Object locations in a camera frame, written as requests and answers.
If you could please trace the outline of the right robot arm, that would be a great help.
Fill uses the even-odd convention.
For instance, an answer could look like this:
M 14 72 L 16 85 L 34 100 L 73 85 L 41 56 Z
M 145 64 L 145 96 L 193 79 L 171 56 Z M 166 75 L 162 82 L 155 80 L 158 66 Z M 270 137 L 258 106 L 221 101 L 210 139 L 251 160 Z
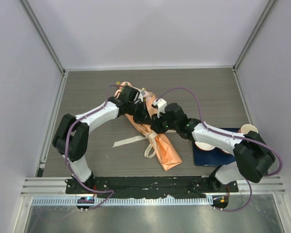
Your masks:
M 236 180 L 259 183 L 275 162 L 274 153 L 256 132 L 241 134 L 212 128 L 199 119 L 188 118 L 177 103 L 155 101 L 152 107 L 157 112 L 152 115 L 151 129 L 157 134 L 173 130 L 183 139 L 212 145 L 235 158 L 234 162 L 218 166 L 210 174 L 209 185 L 213 191 L 222 191 Z

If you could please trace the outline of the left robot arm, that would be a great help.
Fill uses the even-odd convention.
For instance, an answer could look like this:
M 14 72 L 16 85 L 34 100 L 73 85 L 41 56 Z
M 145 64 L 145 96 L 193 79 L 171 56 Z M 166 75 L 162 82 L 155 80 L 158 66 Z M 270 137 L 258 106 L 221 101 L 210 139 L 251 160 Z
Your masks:
M 83 114 L 66 114 L 62 117 L 52 145 L 64 157 L 82 193 L 90 193 L 95 185 L 95 177 L 85 159 L 89 134 L 102 124 L 123 115 L 133 116 L 138 122 L 150 123 L 146 98 L 145 91 L 120 85 L 116 94 L 108 96 L 98 107 Z

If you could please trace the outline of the light pink fake flower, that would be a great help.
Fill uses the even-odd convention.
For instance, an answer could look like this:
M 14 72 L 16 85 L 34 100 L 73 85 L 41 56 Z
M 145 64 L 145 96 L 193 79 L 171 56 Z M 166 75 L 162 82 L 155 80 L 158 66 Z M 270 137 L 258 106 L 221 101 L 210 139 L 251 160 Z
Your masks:
M 145 88 L 141 89 L 141 94 L 143 96 L 144 102 L 149 102 L 155 96 L 154 93 L 147 91 Z

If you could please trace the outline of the orange beige wrapping paper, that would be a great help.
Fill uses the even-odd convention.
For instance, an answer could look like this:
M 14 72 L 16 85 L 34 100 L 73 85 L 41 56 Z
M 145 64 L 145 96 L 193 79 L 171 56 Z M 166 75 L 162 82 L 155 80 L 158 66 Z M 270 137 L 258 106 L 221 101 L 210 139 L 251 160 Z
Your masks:
M 114 147 L 147 140 L 148 146 L 144 150 L 145 158 L 151 159 L 157 157 L 165 171 L 182 163 L 180 156 L 166 135 L 155 133 L 148 125 L 135 123 L 133 116 L 126 115 L 126 117 L 140 135 L 114 142 Z

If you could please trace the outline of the peach fake flower with buds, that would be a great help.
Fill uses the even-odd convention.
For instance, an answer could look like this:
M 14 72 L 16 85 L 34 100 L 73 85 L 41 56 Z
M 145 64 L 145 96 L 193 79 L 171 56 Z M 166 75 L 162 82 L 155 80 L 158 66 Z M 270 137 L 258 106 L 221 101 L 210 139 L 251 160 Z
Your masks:
M 124 86 L 128 85 L 128 86 L 132 86 L 131 83 L 129 82 L 116 82 L 116 85 L 118 87 L 117 91 L 115 92 L 114 96 L 118 97 L 118 95 L 122 92 L 122 89 L 124 88 Z

